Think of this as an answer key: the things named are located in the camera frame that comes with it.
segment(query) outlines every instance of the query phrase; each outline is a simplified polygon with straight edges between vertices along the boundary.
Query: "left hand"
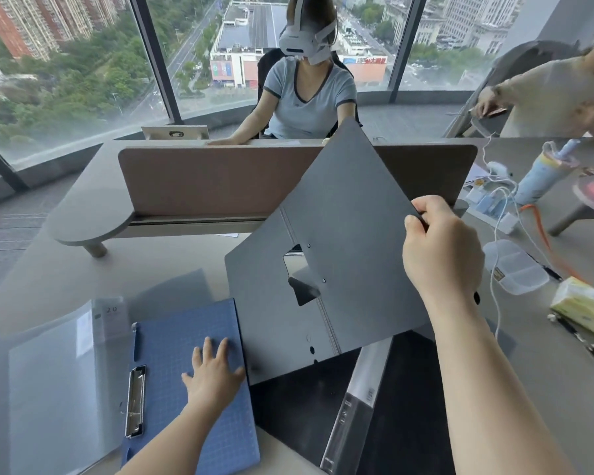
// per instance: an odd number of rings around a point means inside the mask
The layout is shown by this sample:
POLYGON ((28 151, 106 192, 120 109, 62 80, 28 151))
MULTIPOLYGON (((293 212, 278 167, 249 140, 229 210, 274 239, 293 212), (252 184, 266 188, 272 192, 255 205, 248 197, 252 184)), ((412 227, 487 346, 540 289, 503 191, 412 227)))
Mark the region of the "left hand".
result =
POLYGON ((583 102, 575 108, 574 119, 588 131, 594 126, 594 102, 583 102))
POLYGON ((244 367, 239 367, 233 373, 229 369, 227 342, 226 338, 220 342, 214 358, 212 341, 209 337, 205 338, 202 357, 199 347, 194 348, 191 357, 194 376, 190 377, 186 373, 181 375, 187 387, 187 404, 201 403, 216 416, 233 401, 246 375, 244 367))

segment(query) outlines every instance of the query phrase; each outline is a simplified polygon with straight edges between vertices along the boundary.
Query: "city street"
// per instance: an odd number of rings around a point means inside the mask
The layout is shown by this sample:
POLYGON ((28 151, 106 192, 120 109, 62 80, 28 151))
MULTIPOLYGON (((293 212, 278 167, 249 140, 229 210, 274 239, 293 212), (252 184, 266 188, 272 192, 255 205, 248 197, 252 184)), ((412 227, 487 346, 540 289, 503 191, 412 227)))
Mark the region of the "city street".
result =
MULTIPOLYGON (((190 32, 181 46, 178 48, 174 56, 171 56, 167 63, 167 73, 172 81, 172 87, 174 93, 178 94, 181 91, 181 83, 179 80, 174 78, 177 71, 181 70, 182 65, 188 61, 194 61, 196 54, 194 53, 194 45, 203 36, 203 30, 209 26, 213 21, 215 15, 218 14, 218 6, 220 0, 214 0, 206 9, 205 15, 200 20, 198 25, 190 32)), ((158 87, 155 83, 152 84, 152 88, 143 100, 137 105, 132 111, 131 117, 136 120, 140 119, 153 119, 160 118, 165 114, 163 102, 158 91, 158 87)))

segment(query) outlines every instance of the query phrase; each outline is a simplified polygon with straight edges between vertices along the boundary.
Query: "gray folder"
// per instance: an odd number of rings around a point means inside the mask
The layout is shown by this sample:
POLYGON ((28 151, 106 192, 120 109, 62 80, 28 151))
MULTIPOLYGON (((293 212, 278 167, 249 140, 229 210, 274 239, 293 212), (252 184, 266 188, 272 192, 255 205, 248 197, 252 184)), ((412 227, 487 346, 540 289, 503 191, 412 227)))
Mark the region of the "gray folder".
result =
MULTIPOLYGON (((458 145, 454 186, 476 153, 458 145)), ((401 259, 405 216, 417 212, 397 182, 400 161, 385 160, 346 119, 280 206, 226 255, 251 384, 427 323, 401 259), (308 267, 289 277, 291 250, 308 267)))

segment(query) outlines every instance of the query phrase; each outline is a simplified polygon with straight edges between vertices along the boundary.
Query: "vr headset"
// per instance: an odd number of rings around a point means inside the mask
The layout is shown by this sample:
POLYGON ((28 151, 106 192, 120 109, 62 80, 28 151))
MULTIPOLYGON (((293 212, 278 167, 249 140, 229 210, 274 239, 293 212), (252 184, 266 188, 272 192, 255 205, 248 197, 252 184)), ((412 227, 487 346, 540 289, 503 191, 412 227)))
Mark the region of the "vr headset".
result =
POLYGON ((303 0, 297 0, 295 6, 294 24, 286 26, 279 35, 279 48, 286 56, 304 56, 310 64, 321 63, 332 55, 331 44, 327 41, 336 28, 336 20, 319 32, 309 31, 307 27, 302 30, 301 11, 303 0))

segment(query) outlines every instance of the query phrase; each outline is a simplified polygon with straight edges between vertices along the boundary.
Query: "desk leg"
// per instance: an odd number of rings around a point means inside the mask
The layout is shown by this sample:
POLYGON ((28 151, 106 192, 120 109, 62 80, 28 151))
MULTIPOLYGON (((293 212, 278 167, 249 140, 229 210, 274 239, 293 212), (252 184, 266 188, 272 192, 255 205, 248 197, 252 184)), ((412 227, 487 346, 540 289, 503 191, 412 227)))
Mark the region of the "desk leg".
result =
POLYGON ((569 214, 565 215, 557 223, 551 226, 548 229, 548 233, 550 234, 550 236, 555 237, 577 220, 594 220, 594 209, 581 203, 578 207, 574 208, 569 214))
POLYGON ((86 251, 90 253, 93 258, 101 258, 108 253, 108 248, 106 248, 103 243, 84 245, 83 247, 86 248, 86 251))

